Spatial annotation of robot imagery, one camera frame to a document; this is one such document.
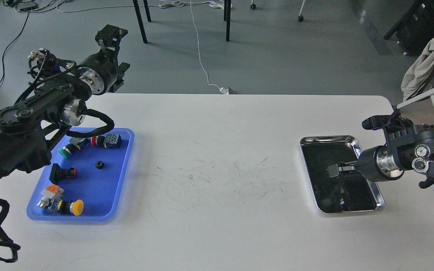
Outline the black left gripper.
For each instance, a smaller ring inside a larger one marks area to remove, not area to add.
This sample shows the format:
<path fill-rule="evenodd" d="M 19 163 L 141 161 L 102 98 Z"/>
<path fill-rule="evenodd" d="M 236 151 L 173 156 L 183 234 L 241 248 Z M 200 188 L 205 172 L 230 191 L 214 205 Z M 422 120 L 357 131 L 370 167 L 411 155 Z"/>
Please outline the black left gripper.
<path fill-rule="evenodd" d="M 90 55 L 78 65 L 79 79 L 90 86 L 92 94 L 115 93 L 124 85 L 125 72 L 130 64 L 118 65 L 119 45 L 128 30 L 106 25 L 95 35 L 102 53 Z"/>

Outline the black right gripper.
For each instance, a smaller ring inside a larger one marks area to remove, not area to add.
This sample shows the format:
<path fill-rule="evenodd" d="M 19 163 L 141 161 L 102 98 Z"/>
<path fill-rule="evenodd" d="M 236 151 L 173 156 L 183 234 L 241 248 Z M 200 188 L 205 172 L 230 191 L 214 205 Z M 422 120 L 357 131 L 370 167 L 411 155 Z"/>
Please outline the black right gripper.
<path fill-rule="evenodd" d="M 396 165 L 387 146 L 367 149 L 361 153 L 357 161 L 334 163 L 327 168 L 330 178 L 353 175 L 357 171 L 372 182 L 399 180 L 404 174 Z"/>

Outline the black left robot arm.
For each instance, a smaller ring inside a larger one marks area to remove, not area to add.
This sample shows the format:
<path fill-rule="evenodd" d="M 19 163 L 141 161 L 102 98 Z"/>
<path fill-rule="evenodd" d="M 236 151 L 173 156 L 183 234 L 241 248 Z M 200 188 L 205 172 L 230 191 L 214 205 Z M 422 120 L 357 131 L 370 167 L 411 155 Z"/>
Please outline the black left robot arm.
<path fill-rule="evenodd" d="M 128 63 L 118 63 L 119 45 L 128 31 L 106 25 L 95 36 L 100 50 L 83 60 L 57 58 L 46 49 L 29 56 L 33 82 L 17 101 L 0 110 L 0 179 L 19 170 L 27 173 L 49 165 L 52 150 L 64 136 L 89 138 L 110 132 L 109 116 L 86 107 L 92 95 L 114 93 L 124 84 Z M 0 199 L 0 247 L 14 263 L 21 248 L 2 229 L 10 204 Z"/>

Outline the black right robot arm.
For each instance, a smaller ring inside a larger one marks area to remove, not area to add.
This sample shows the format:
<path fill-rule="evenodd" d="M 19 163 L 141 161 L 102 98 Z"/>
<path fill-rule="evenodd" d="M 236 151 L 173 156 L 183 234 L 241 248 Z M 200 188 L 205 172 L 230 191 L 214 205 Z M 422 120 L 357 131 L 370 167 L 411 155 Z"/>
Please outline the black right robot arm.
<path fill-rule="evenodd" d="M 363 151 L 355 161 L 329 165 L 329 177 L 361 174 L 372 182 L 398 180 L 405 171 L 425 175 L 425 189 L 434 184 L 434 125 L 414 125 L 392 132 L 384 128 L 386 144 Z"/>

